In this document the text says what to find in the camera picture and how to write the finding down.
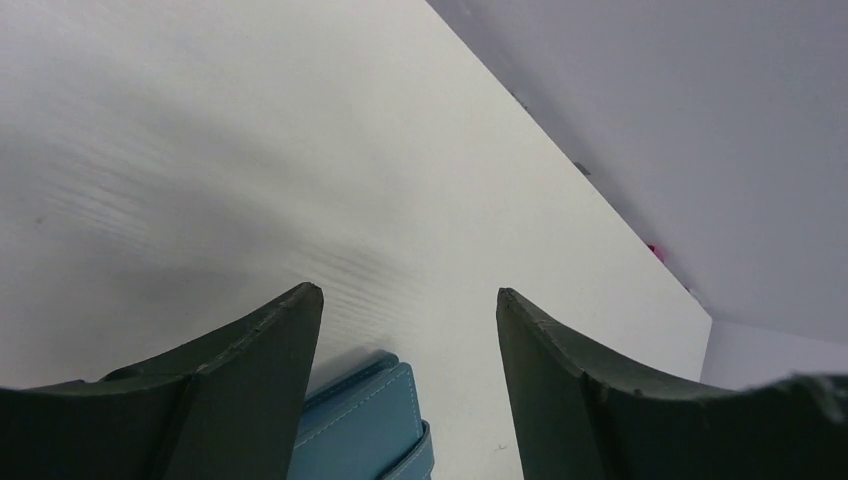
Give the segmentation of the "blue leather card holder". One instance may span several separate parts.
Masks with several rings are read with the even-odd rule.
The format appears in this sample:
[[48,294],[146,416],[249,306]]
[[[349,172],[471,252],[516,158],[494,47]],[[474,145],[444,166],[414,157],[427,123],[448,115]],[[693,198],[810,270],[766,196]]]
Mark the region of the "blue leather card holder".
[[434,466],[412,367],[379,352],[307,396],[287,477],[425,480]]

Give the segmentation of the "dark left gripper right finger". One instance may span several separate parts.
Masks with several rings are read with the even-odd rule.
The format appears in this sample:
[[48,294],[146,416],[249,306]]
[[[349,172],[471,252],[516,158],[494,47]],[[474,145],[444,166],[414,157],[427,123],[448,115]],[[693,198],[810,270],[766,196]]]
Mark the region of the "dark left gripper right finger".
[[632,360],[517,291],[497,330],[528,479],[843,479],[847,379],[725,390]]

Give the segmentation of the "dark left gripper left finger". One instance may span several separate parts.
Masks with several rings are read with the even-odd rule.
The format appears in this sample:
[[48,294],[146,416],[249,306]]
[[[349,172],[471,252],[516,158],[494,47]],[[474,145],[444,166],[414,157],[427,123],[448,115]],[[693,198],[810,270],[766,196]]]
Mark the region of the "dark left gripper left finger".
[[313,365],[321,289],[95,382],[1,392],[5,479],[283,479]]

